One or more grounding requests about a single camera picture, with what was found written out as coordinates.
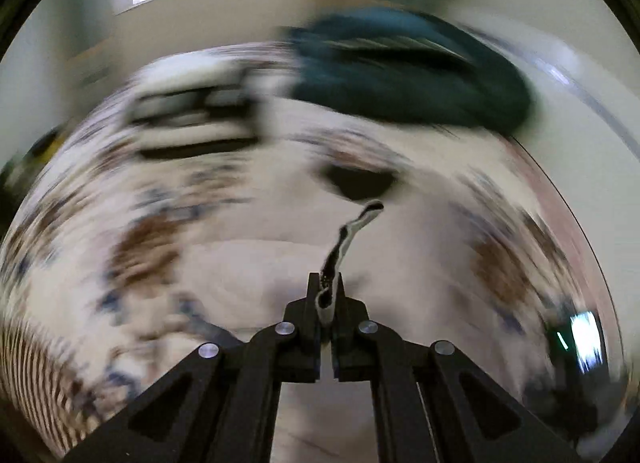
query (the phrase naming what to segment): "bedsheet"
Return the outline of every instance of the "bedsheet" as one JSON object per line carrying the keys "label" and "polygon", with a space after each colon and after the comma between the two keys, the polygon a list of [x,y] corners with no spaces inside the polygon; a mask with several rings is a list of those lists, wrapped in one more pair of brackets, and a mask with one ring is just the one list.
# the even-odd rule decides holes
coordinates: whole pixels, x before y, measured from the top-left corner
{"label": "bedsheet", "polygon": [[[143,159],[124,118],[133,78],[68,138],[3,241],[0,393],[56,455],[216,326],[247,340],[279,321],[368,198],[385,212],[342,265],[347,294],[407,340],[449,339],[517,398],[550,371],[541,318],[606,307],[575,223],[515,144],[288,99],[282,43],[203,53],[255,67],[257,146]],[[284,387],[272,461],[375,456],[368,388],[324,369]]]}

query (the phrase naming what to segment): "illuminated screen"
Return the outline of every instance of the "illuminated screen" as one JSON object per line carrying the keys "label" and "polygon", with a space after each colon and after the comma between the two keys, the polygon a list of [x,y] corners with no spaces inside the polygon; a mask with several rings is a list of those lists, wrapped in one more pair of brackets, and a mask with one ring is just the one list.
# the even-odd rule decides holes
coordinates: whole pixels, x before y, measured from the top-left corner
{"label": "illuminated screen", "polygon": [[600,332],[593,313],[590,311],[571,317],[571,331],[574,334],[575,350],[578,354],[580,370],[586,373],[602,363]]}

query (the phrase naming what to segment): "dark green object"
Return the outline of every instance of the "dark green object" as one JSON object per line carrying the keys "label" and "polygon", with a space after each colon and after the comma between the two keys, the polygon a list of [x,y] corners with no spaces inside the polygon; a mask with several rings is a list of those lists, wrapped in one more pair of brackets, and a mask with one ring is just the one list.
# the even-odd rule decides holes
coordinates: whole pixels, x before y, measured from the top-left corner
{"label": "dark green object", "polygon": [[291,31],[293,98],[382,122],[484,127],[505,136],[532,99],[511,62],[426,14],[364,8]]}

